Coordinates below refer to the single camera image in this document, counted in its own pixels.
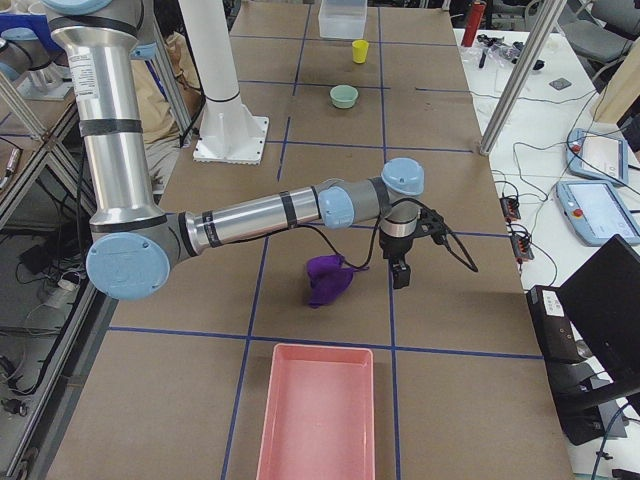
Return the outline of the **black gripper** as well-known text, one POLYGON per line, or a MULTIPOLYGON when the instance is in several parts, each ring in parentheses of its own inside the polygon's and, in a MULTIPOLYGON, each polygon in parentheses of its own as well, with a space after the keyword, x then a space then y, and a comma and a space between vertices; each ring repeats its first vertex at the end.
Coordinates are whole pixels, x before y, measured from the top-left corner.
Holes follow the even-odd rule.
POLYGON ((380 247, 383 258, 391 260, 392 284, 394 290, 409 286, 411 267, 404 257, 413 246, 413 234, 417 221, 394 222, 383 220, 380 226, 380 247))

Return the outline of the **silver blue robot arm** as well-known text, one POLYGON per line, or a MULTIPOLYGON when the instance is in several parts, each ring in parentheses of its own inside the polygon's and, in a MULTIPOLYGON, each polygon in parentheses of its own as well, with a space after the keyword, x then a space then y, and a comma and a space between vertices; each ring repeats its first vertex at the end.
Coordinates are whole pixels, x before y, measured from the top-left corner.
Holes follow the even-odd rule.
POLYGON ((208 248, 321 221, 331 229, 370 219, 395 288, 409 284, 406 253, 420 233, 424 170, 410 158, 374 178, 328 180, 200 214, 167 213, 154 201, 131 56, 154 13, 149 1, 49 1, 53 40, 67 54, 97 210, 86 257, 91 282, 120 300, 154 294, 171 269, 208 248))

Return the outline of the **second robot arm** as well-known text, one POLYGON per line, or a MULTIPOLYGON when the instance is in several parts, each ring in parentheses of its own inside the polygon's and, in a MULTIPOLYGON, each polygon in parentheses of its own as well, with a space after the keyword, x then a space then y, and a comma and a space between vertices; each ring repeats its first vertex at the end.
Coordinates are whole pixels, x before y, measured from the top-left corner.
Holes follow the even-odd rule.
POLYGON ((35 32, 16 27, 1 33, 1 73, 29 100, 62 101, 72 89, 68 72, 35 32))

